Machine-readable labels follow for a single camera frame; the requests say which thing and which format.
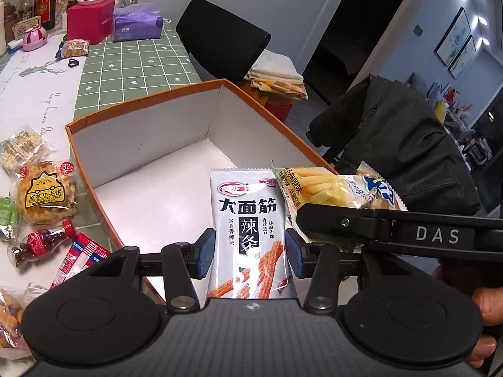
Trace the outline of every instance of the open box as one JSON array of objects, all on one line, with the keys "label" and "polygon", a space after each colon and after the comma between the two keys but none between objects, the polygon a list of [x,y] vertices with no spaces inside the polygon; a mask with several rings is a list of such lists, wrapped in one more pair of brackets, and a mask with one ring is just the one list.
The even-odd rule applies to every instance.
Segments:
[{"label": "open box", "polygon": [[[108,107],[66,127],[105,230],[120,248],[159,252],[213,228],[212,168],[328,164],[227,80]],[[149,278],[164,297],[162,278]],[[201,304],[208,278],[193,280]]]}]

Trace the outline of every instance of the black jacket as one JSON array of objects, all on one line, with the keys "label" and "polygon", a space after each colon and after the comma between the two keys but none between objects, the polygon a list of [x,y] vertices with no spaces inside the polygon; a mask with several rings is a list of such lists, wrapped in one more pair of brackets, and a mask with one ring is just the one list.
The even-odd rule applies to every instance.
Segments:
[{"label": "black jacket", "polygon": [[316,145],[344,149],[335,165],[355,174],[364,160],[400,195],[409,211],[473,215],[475,184],[456,144],[417,92],[370,76],[309,125]]}]

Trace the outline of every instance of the chair backrest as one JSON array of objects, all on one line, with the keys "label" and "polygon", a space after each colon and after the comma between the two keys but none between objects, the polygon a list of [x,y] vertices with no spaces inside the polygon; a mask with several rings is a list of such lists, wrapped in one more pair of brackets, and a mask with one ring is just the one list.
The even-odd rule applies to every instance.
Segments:
[{"label": "chair backrest", "polygon": [[206,0],[192,0],[177,24],[187,52],[216,78],[239,83],[271,35]]}]

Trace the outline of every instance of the black round pad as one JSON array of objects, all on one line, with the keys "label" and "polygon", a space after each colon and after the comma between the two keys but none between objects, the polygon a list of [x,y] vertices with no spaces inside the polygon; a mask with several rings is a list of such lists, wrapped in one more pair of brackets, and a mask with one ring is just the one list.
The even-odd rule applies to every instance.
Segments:
[{"label": "black round pad", "polygon": [[68,281],[34,300],[21,324],[34,355],[49,363],[92,366],[145,347],[160,327],[155,303],[114,278]]},{"label": "black round pad", "polygon": [[438,282],[391,277],[346,305],[348,333],[379,358],[433,366],[465,359],[482,331],[477,306]]}]

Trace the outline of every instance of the picture frame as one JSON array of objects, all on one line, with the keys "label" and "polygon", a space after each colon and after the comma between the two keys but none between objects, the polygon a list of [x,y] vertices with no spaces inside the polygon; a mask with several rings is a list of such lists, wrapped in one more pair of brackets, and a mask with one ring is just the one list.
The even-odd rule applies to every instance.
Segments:
[{"label": "picture frame", "polygon": [[451,67],[470,35],[470,22],[465,9],[461,7],[435,49],[435,53],[446,67]]},{"label": "picture frame", "polygon": [[473,40],[473,36],[470,36],[449,68],[454,79],[458,79],[476,52],[475,41]]}]

